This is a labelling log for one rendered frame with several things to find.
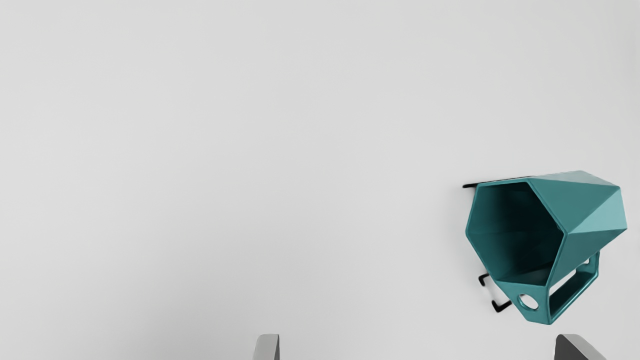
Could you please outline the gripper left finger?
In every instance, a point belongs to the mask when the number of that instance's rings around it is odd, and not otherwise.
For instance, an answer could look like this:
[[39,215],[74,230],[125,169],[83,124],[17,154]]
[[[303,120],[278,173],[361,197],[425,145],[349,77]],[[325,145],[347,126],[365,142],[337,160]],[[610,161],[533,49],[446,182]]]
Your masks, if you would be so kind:
[[281,360],[280,335],[263,333],[259,335],[253,352],[253,360]]

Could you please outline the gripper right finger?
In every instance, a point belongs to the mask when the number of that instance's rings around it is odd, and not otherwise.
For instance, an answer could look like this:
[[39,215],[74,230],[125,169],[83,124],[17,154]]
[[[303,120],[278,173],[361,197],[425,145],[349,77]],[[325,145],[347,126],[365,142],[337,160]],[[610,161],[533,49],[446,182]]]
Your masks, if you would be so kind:
[[554,360],[607,360],[589,341],[576,333],[560,333],[555,339]]

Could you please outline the teal faceted mug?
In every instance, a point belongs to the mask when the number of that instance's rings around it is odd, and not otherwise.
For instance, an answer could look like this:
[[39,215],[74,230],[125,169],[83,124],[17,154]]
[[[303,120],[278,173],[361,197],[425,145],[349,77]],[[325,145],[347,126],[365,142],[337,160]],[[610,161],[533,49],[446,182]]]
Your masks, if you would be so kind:
[[508,303],[551,325],[599,275],[627,230],[621,187],[577,170],[471,183],[465,235]]

